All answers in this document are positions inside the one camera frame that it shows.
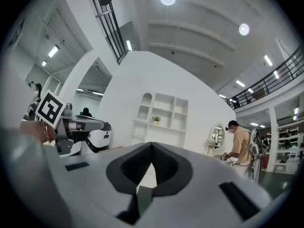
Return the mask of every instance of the balcony railing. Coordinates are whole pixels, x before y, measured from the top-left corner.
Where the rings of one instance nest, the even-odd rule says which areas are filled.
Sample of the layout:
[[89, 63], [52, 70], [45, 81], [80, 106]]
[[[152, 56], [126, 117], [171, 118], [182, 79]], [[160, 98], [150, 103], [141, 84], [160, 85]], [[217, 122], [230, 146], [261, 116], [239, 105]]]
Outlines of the balcony railing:
[[101, 0], [92, 0], [97, 11], [96, 18], [100, 20], [100, 23], [106, 34], [106, 40], [116, 58], [118, 63], [126, 55], [127, 50], [123, 42], [123, 37], [119, 30], [115, 12], [110, 2], [107, 5], [101, 5]]
[[266, 77], [234, 97], [225, 99], [225, 101], [231, 108], [237, 109], [265, 97], [301, 75], [304, 71], [303, 59], [303, 48], [299, 47], [285, 62]]

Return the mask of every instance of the beige shirt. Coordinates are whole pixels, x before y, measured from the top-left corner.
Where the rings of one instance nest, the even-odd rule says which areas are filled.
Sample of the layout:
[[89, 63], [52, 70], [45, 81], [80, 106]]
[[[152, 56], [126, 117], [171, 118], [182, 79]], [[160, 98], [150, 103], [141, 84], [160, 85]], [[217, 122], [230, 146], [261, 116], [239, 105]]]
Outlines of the beige shirt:
[[251, 160], [251, 155], [249, 153], [250, 144], [250, 133], [245, 129], [238, 127], [234, 133], [233, 138], [233, 153], [238, 153], [238, 161], [236, 164], [247, 162]]

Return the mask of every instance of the curved balcony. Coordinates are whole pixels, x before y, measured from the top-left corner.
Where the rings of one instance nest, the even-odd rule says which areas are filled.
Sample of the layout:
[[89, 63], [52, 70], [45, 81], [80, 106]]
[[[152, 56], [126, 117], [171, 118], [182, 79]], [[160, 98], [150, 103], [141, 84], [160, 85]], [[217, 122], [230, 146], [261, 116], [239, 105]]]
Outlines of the curved balcony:
[[303, 59], [303, 47], [299, 47], [270, 74], [234, 97], [226, 99], [227, 104], [232, 109], [237, 109], [253, 103], [287, 85], [304, 72]]

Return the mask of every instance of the tube light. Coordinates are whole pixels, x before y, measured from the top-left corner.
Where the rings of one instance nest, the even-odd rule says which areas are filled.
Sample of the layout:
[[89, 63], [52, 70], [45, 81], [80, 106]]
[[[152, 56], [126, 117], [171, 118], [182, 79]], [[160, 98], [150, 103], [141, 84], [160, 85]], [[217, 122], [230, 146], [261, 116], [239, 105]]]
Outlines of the tube light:
[[277, 71], [274, 72], [276, 79], [279, 79], [279, 74], [277, 73]]
[[239, 84], [242, 87], [245, 87], [245, 85], [242, 82], [238, 81], [238, 80], [236, 81], [236, 83]]
[[104, 94], [98, 93], [98, 92], [92, 92], [92, 93], [95, 94], [95, 95], [104, 95]]
[[267, 55], [264, 56], [266, 62], [269, 64], [269, 66], [272, 66], [272, 62], [270, 61], [269, 57]]
[[55, 54], [56, 52], [58, 52], [58, 50], [59, 50], [59, 47], [58, 47], [57, 45], [55, 45], [55, 46], [53, 47], [53, 49], [51, 49], [51, 51], [49, 52], [48, 56], [49, 56], [49, 57], [54, 56], [54, 54]]
[[127, 46], [128, 46], [129, 51], [132, 51], [131, 43], [129, 40], [127, 40]]

